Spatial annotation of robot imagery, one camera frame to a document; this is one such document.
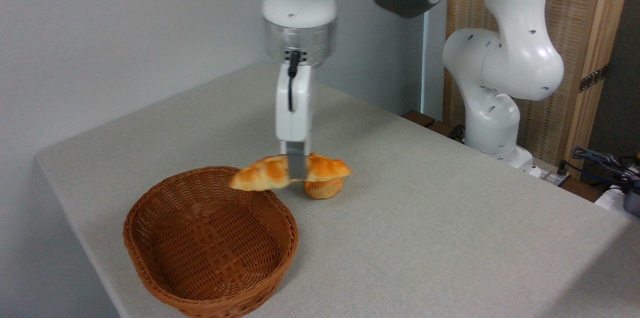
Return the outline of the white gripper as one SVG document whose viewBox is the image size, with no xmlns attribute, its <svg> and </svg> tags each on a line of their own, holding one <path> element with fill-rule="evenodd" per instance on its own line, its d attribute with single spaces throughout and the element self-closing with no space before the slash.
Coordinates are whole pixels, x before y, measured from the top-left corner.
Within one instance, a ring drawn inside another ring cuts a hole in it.
<svg viewBox="0 0 640 318">
<path fill-rule="evenodd" d="M 305 181 L 307 178 L 306 141 L 312 121 L 313 68 L 302 65 L 290 84 L 290 65 L 279 68 L 275 102 L 276 135 L 281 140 L 280 151 L 286 156 L 289 177 Z"/>
</svg>

